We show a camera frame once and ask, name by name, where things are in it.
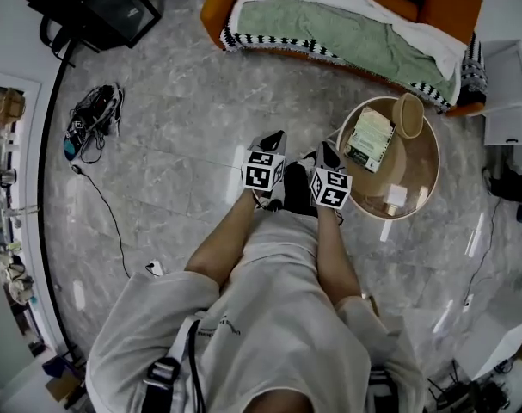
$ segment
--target person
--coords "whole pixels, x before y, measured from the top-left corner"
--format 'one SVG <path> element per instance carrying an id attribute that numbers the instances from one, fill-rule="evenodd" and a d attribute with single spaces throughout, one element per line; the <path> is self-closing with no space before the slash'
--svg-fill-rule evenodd
<path id="1" fill-rule="evenodd" d="M 298 182 L 294 163 L 286 202 Z M 184 271 L 132 276 L 90 352 L 96 411 L 421 412 L 408 337 L 362 299 L 335 211 L 255 204 L 244 190 Z"/>

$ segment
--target black cabinet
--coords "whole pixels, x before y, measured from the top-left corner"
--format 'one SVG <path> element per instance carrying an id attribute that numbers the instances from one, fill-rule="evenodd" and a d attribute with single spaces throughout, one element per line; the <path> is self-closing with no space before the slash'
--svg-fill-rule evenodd
<path id="1" fill-rule="evenodd" d="M 35 9 L 98 49 L 133 47 L 161 18 L 148 0 L 27 0 Z"/>

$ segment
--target power cord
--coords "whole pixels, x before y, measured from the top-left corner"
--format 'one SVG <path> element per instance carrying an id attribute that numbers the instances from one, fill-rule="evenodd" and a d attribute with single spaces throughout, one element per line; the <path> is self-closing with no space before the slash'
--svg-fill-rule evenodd
<path id="1" fill-rule="evenodd" d="M 482 265 L 484 264 L 484 260 L 486 259 L 486 256 L 488 255 L 488 253 L 490 252 L 490 250 L 492 249 L 492 242 L 494 241 L 494 229 L 495 229 L 495 226 L 494 226 L 494 218 L 495 218 L 495 213 L 498 211 L 498 207 L 500 206 L 500 203 L 501 203 L 501 198 L 498 199 L 498 201 L 496 202 L 495 204 L 495 207 L 494 207 L 494 212 L 492 213 L 492 219 L 491 219 L 491 230 L 490 230 L 490 244 L 488 246 L 488 249 L 486 250 L 486 252 L 484 253 L 484 255 L 482 256 L 482 259 L 481 259 L 481 262 L 480 264 L 478 265 L 478 268 L 476 269 L 475 273 L 470 277 L 470 280 L 469 280 L 469 287 L 467 288 L 467 293 L 465 294 L 465 298 L 464 298 L 464 305 L 465 303 L 467 302 L 467 299 L 469 298 L 469 295 L 470 295 L 470 289 L 471 289 L 471 286 L 473 284 L 473 280 L 475 279 L 476 275 L 480 272 L 481 268 L 482 268 Z"/>
<path id="2" fill-rule="evenodd" d="M 120 250 L 121 250 L 121 262 L 123 263 L 123 270 L 125 271 L 125 274 L 127 276 L 127 278 L 131 278 L 131 276 L 129 275 L 129 273 L 127 272 L 126 270 L 126 266 L 125 266 L 125 253 L 123 252 L 123 241 L 121 240 L 121 233 L 120 233 L 120 228 L 117 226 L 117 220 L 115 220 L 115 216 L 114 216 L 114 213 L 112 212 L 112 207 L 109 206 L 109 204 L 107 203 L 107 200 L 104 199 L 104 196 L 102 195 L 101 191 L 98 189 L 98 187 L 95 185 L 95 183 L 93 182 L 93 180 L 89 177 L 89 175 L 87 175 L 82 169 L 81 167 L 79 167 L 78 165 L 73 165 L 71 166 L 71 169 L 73 170 L 74 173 L 80 175 L 80 176 L 85 176 L 87 179 L 89 179 L 90 183 L 92 183 L 92 186 L 95 188 L 95 190 L 98 192 L 98 194 L 100 195 L 100 198 L 104 201 L 104 203 L 106 204 L 107 206 L 107 209 L 109 210 L 109 213 L 112 215 L 112 219 L 114 220 L 114 223 L 115 223 L 115 230 L 117 231 L 117 236 L 119 237 L 120 239 Z"/>
<path id="3" fill-rule="evenodd" d="M 257 196 L 257 193 L 251 188 L 251 193 L 253 194 L 253 199 L 255 200 L 255 203 L 259 208 L 262 208 L 263 210 L 266 210 L 266 208 L 261 204 L 261 201 L 259 200 L 259 196 Z"/>
<path id="4" fill-rule="evenodd" d="M 98 157 L 96 159 L 91 160 L 85 160 L 83 158 L 84 153 L 89 147 L 90 141 L 94 139 L 95 140 L 95 147 L 98 150 Z M 79 154 L 79 158 L 83 163 L 86 163 L 87 165 L 92 165 L 93 163 L 97 163 L 100 161 L 100 158 L 102 157 L 102 150 L 104 149 L 104 146 L 106 145 L 106 140 L 104 138 L 104 134 L 98 130 L 95 129 L 92 131 L 92 133 L 85 139 L 85 142 L 83 143 L 83 149 L 81 150 L 81 153 Z"/>

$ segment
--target marble floor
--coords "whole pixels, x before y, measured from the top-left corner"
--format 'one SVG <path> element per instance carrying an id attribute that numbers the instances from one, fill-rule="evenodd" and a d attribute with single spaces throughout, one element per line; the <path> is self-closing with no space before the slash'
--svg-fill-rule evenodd
<path id="1" fill-rule="evenodd" d="M 240 150 L 265 131 L 288 134 L 288 156 L 312 150 L 367 98 L 394 92 L 344 71 L 264 53 L 223 53 L 200 24 L 203 0 L 158 0 L 163 19 L 133 48 L 78 51 L 62 83 L 48 137 L 46 247 L 56 298 L 71 340 L 87 354 L 126 276 L 114 224 L 90 183 L 64 159 L 69 112 L 86 92 L 118 82 L 126 91 L 120 136 L 107 137 L 99 163 L 83 166 L 118 220 L 130 271 L 151 259 L 166 272 L 187 258 L 238 191 Z M 462 300 L 489 242 L 496 198 L 481 180 L 482 120 L 427 111 L 439 141 L 440 178 L 427 205 L 383 222 L 351 203 L 342 226 L 363 287 L 383 311 L 402 314 L 426 375 L 446 366 L 501 286 L 522 292 L 522 225 L 516 206 L 495 215 L 492 250 Z M 481 213 L 482 239 L 465 255 Z M 76 302 L 80 281 L 83 302 Z M 445 311 L 448 317 L 439 323 Z"/>

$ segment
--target round side table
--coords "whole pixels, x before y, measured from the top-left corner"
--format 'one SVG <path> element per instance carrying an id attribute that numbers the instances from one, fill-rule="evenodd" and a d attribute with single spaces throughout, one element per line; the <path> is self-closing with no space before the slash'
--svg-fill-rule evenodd
<path id="1" fill-rule="evenodd" d="M 362 102 L 329 140 L 334 141 L 337 150 L 344 154 L 362 109 L 369 106 L 390 119 L 392 106 L 397 99 L 394 96 L 378 96 Z M 393 135 L 377 173 L 371 173 L 345 156 L 347 172 L 353 177 L 350 198 L 364 213 L 376 219 L 405 219 L 421 209 L 430 199 L 439 179 L 439 144 L 427 118 L 424 117 L 423 120 L 423 129 L 417 138 L 403 139 L 397 133 Z M 390 208 L 384 202 L 392 185 L 406 189 L 406 202 L 403 206 Z"/>

